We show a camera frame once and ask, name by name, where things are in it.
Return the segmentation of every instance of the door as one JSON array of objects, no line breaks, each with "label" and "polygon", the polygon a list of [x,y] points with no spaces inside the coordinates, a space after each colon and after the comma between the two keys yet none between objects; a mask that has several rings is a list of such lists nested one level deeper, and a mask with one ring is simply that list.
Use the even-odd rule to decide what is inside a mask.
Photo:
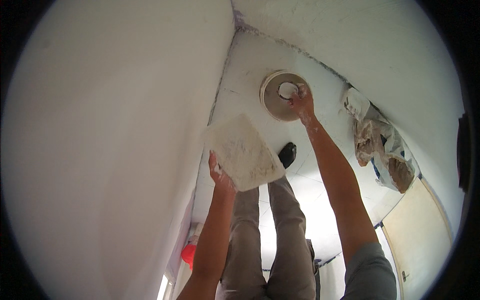
[{"label": "door", "polygon": [[442,208],[424,182],[416,178],[383,224],[396,263],[401,299],[422,298],[452,246]]}]

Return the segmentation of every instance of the gray pants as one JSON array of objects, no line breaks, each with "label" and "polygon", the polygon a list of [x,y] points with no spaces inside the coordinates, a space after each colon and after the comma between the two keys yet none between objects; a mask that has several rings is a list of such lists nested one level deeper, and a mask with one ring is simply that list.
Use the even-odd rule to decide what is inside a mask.
[{"label": "gray pants", "polygon": [[305,215],[283,177],[268,184],[276,229],[276,255],[268,284],[262,275],[258,188],[235,199],[225,269],[216,299],[315,299],[311,249]]}]

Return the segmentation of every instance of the hand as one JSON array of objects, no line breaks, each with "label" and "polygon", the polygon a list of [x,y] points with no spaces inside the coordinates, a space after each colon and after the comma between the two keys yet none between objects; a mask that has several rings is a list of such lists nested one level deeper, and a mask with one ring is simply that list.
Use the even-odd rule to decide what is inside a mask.
[{"label": "hand", "polygon": [[288,101],[290,108],[295,111],[300,118],[303,125],[307,125],[315,119],[315,113],[313,111],[313,97],[309,88],[304,84],[299,84],[299,92],[293,92],[291,99]]},{"label": "hand", "polygon": [[215,182],[215,187],[225,192],[236,193],[237,188],[233,183],[230,176],[228,176],[220,165],[216,161],[215,152],[210,151],[210,158],[208,159],[208,165],[210,166],[210,177]]}]

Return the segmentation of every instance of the sleeve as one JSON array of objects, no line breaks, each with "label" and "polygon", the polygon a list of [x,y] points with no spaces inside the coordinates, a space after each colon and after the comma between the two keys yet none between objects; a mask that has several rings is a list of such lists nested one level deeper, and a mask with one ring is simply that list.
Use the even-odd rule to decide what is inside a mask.
[{"label": "sleeve", "polygon": [[396,279],[380,243],[367,243],[352,257],[345,272],[345,295],[351,299],[396,299]]}]

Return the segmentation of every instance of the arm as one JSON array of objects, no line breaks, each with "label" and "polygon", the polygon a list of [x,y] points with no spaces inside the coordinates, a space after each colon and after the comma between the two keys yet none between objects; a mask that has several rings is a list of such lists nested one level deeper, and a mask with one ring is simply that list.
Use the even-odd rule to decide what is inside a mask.
[{"label": "arm", "polygon": [[306,86],[292,94],[290,107],[300,117],[312,143],[330,205],[335,213],[345,265],[366,243],[378,242],[363,206],[357,178],[350,164],[315,117],[312,94]]},{"label": "arm", "polygon": [[208,164],[210,176],[215,182],[212,204],[198,239],[192,276],[179,300],[214,299],[227,259],[230,220],[237,191],[230,177],[217,165],[213,152],[210,152]]}]

